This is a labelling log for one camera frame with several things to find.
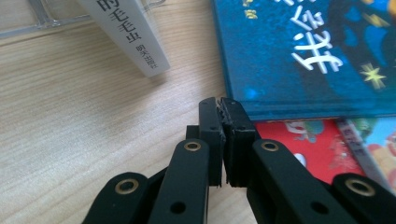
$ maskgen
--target table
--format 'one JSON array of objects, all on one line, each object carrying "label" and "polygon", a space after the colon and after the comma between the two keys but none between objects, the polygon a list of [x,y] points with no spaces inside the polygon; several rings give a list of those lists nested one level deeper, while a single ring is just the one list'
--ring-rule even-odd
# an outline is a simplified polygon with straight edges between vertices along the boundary
[{"label": "table", "polygon": [[[166,167],[198,103],[225,95],[209,0],[153,9],[171,69],[144,77],[93,22],[0,40],[0,222],[80,223],[105,183]],[[210,188],[208,223],[255,223]]]}]

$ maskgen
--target star illustration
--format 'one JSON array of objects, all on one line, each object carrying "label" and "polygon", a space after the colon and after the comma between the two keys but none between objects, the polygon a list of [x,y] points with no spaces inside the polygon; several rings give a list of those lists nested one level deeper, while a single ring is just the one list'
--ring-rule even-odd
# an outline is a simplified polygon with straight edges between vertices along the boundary
[{"label": "star illustration", "polygon": [[381,80],[382,78],[385,77],[378,74],[379,67],[373,68],[373,66],[370,63],[367,63],[362,65],[361,68],[364,70],[363,72],[361,72],[361,74],[367,76],[367,78],[364,79],[364,81],[371,81],[376,90],[385,88],[385,85]]}]

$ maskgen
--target wooden table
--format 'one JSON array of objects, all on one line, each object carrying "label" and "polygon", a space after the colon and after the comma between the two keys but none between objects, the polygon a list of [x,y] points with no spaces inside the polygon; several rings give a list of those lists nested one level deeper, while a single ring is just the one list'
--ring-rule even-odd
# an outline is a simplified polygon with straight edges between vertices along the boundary
[{"label": "wooden table", "polygon": [[[0,222],[80,223],[113,176],[170,161],[198,103],[225,95],[210,1],[153,9],[171,69],[144,77],[93,21],[0,40]],[[208,223],[255,223],[210,188]]]}]

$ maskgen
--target colorful book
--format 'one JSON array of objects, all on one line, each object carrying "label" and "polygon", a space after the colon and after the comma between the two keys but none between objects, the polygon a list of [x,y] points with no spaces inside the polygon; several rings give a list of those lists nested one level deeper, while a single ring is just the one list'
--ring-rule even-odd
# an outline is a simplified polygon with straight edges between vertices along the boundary
[{"label": "colorful book", "polygon": [[395,0],[212,0],[228,97],[252,120],[396,115]]},{"label": "colorful book", "polygon": [[396,194],[396,117],[344,119],[338,126],[367,176]]},{"label": "colorful book", "polygon": [[314,177],[326,183],[343,173],[364,175],[332,119],[255,125],[261,138],[283,143]]}]

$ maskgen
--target red book cover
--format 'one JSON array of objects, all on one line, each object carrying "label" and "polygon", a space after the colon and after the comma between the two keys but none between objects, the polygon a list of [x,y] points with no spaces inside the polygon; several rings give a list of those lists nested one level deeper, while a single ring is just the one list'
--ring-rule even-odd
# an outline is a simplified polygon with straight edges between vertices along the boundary
[{"label": "red book cover", "polygon": [[364,175],[334,120],[257,122],[261,138],[283,143],[316,178],[332,183],[339,174]]}]

